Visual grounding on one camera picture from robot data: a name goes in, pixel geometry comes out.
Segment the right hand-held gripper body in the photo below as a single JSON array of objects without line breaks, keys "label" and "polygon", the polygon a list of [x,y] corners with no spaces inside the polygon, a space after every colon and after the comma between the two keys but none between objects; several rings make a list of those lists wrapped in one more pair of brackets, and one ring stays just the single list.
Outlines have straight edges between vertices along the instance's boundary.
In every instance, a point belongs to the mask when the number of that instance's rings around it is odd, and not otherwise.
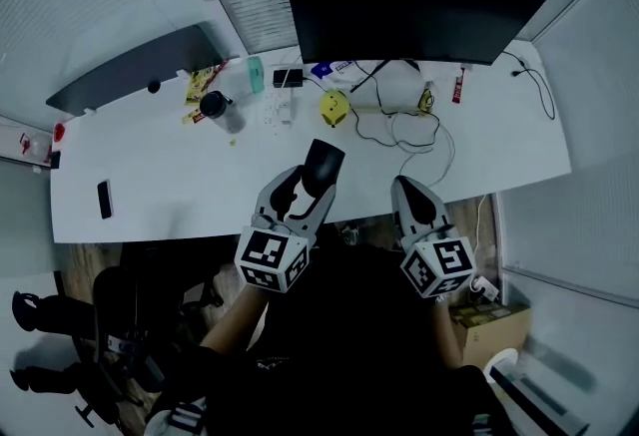
[{"label": "right hand-held gripper body", "polygon": [[449,295],[464,287],[475,274],[469,239],[455,226],[409,228],[400,239],[405,258],[401,272],[421,298]]}]

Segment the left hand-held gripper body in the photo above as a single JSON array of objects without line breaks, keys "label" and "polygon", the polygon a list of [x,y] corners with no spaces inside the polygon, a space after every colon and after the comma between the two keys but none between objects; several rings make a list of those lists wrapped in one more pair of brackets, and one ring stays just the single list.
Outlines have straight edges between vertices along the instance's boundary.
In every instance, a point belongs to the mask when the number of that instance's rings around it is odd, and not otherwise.
[{"label": "left hand-held gripper body", "polygon": [[310,263],[318,223],[255,214],[240,235],[235,265],[247,284],[288,292]]}]

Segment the black computer mouse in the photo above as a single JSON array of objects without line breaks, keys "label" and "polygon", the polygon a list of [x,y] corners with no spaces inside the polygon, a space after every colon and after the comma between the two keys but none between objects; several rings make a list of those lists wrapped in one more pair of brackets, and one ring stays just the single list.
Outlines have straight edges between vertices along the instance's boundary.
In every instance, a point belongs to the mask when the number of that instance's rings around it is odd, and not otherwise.
[{"label": "black computer mouse", "polygon": [[336,183],[344,158],[345,152],[341,149],[314,139],[302,173],[302,183],[307,194],[316,199],[322,197]]}]

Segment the person's right forearm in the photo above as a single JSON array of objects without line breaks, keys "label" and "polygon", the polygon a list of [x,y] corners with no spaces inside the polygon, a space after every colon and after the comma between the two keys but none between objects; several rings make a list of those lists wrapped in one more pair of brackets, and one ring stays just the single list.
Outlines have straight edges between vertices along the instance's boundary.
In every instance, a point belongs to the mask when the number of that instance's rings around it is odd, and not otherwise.
[{"label": "person's right forearm", "polygon": [[452,327],[448,298],[440,295],[432,308],[432,328],[436,348],[446,367],[458,369],[462,366],[462,354]]}]

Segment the person's left forearm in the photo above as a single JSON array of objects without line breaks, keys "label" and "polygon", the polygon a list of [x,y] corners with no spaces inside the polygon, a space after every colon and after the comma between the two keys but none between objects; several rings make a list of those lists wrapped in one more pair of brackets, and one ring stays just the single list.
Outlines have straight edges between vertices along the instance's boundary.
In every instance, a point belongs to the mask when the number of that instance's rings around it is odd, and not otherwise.
[{"label": "person's left forearm", "polygon": [[201,346],[221,355],[245,352],[269,303],[270,293],[247,284],[231,308],[206,334]]}]

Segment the white floor power strip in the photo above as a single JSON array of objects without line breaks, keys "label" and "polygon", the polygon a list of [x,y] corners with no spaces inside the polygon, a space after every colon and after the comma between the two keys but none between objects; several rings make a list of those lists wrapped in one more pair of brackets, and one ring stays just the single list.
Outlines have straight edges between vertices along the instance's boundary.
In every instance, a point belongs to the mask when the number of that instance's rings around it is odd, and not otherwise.
[{"label": "white floor power strip", "polygon": [[484,297],[493,302],[499,295],[499,289],[483,275],[476,275],[469,285],[476,298]]}]

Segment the white desk power strip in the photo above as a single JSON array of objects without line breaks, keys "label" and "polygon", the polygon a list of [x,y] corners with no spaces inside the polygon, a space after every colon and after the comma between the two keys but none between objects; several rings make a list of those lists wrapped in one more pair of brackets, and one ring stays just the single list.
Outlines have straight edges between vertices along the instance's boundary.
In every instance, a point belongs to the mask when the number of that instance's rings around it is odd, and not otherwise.
[{"label": "white desk power strip", "polygon": [[265,92],[263,122],[272,128],[289,128],[294,120],[294,90],[270,87]]}]

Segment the black office chair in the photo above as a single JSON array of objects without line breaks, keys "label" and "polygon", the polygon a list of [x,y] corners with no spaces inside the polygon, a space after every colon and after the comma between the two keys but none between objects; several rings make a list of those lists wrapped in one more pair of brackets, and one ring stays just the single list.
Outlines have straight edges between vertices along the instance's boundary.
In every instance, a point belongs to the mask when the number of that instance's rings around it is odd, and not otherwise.
[{"label": "black office chair", "polygon": [[122,245],[120,266],[138,272],[143,282],[180,296],[201,285],[197,307],[224,305],[214,287],[221,271],[223,246],[213,237],[131,241]]},{"label": "black office chair", "polygon": [[120,427],[119,404],[144,402],[128,394],[134,380],[147,392],[159,392],[166,374],[152,355],[155,350],[141,325],[137,278],[116,266],[101,271],[93,284],[95,351],[79,364],[78,391],[87,406],[76,411],[88,420],[96,413],[105,423]]},{"label": "black office chair", "polygon": [[12,313],[23,330],[44,334],[16,354],[10,370],[16,386],[36,393],[73,393],[81,365],[74,341],[95,339],[93,305],[59,294],[39,297],[16,291]]}]

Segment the yellow round face toy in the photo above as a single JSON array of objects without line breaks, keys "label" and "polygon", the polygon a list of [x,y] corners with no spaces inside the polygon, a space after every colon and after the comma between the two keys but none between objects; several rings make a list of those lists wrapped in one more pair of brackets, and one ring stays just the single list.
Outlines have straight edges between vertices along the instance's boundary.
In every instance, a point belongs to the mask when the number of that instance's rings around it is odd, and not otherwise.
[{"label": "yellow round face toy", "polygon": [[350,104],[342,91],[327,90],[320,99],[319,110],[324,121],[335,128],[348,116]]}]

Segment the yellow measuring tape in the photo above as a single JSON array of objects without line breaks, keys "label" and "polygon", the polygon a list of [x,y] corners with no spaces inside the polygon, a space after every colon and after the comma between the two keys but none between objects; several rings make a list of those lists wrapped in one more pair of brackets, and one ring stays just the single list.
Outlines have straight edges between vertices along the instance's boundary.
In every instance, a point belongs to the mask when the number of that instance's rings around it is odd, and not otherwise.
[{"label": "yellow measuring tape", "polygon": [[385,107],[381,105],[380,100],[378,100],[378,104],[376,106],[350,106],[350,109],[356,113],[381,113],[389,117],[394,115],[411,115],[421,117],[432,113],[434,102],[435,99],[430,89],[430,85],[426,84],[415,106]]}]

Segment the person's black clothing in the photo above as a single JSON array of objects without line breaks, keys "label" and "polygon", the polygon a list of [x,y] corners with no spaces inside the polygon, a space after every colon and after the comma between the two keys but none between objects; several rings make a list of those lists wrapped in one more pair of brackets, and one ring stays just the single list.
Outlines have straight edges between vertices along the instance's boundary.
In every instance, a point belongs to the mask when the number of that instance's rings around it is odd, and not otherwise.
[{"label": "person's black clothing", "polygon": [[184,356],[144,436],[516,436],[482,371],[449,369],[399,255],[326,246],[271,292],[248,349]]}]

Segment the black power adapter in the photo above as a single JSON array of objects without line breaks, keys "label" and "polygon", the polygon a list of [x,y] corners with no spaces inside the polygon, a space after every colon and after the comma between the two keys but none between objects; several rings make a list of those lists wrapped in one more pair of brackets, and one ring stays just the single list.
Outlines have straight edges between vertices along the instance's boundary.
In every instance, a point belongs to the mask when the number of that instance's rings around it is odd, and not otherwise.
[{"label": "black power adapter", "polygon": [[273,86],[275,88],[299,88],[304,84],[304,70],[301,68],[275,69]]}]

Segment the mint green case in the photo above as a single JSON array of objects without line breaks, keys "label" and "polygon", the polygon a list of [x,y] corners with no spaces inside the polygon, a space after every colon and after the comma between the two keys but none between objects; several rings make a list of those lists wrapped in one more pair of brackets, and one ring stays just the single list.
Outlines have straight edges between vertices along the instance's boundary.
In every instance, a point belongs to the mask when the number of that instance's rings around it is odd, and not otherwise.
[{"label": "mint green case", "polygon": [[264,81],[264,65],[259,56],[251,56],[247,59],[249,80],[251,82],[252,92],[258,94],[265,89]]}]

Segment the blue and white card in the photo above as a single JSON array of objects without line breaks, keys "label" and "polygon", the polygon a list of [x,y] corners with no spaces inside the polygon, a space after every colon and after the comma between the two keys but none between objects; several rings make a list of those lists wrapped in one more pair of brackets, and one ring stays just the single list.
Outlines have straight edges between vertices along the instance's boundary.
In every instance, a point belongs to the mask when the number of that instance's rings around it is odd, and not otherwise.
[{"label": "blue and white card", "polygon": [[311,73],[318,79],[322,79],[330,75],[339,75],[352,64],[353,61],[319,62],[311,68]]}]

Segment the black smartphone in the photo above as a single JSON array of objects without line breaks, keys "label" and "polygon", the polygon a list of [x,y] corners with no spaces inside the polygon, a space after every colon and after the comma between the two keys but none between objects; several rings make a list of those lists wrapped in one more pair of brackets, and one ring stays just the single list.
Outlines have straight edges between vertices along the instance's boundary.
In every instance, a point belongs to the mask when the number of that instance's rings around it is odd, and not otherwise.
[{"label": "black smartphone", "polygon": [[98,202],[102,219],[108,219],[113,216],[113,206],[111,199],[110,184],[108,180],[101,181],[97,184]]}]

